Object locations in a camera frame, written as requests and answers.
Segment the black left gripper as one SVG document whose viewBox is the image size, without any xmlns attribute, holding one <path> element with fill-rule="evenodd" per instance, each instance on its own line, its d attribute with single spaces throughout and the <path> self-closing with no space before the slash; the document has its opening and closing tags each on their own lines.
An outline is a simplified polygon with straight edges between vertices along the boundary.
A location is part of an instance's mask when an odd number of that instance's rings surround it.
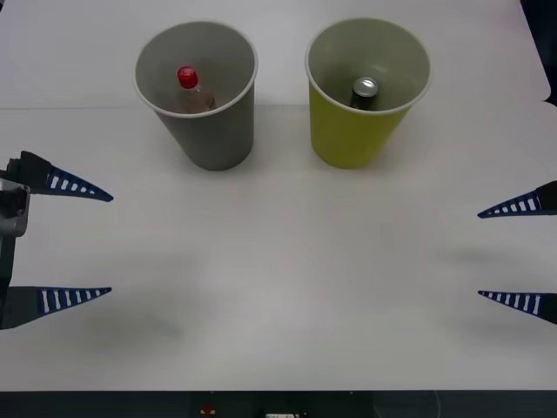
<svg viewBox="0 0 557 418">
<path fill-rule="evenodd" d="M 34 194 L 95 199 L 111 202 L 113 196 L 92 183 L 62 170 L 31 152 L 21 152 L 18 182 Z M 16 239 L 1 238 L 0 287 L 6 290 L 13 273 Z M 95 300 L 111 287 L 9 287 L 1 304 L 1 329 L 20 327 L 44 316 Z"/>
</svg>

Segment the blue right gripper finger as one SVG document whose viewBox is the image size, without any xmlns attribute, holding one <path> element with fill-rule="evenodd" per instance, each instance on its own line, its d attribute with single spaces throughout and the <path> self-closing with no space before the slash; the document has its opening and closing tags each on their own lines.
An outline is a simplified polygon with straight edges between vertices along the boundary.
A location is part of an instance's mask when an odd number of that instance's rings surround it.
<svg viewBox="0 0 557 418">
<path fill-rule="evenodd" d="M 480 290 L 477 294 L 503 306 L 557 324 L 556 293 L 505 293 Z"/>
<path fill-rule="evenodd" d="M 503 201 L 495 206 L 479 212 L 479 218 L 505 218 L 524 216 L 555 216 L 556 188 L 554 180 L 535 190 Z"/>
</svg>

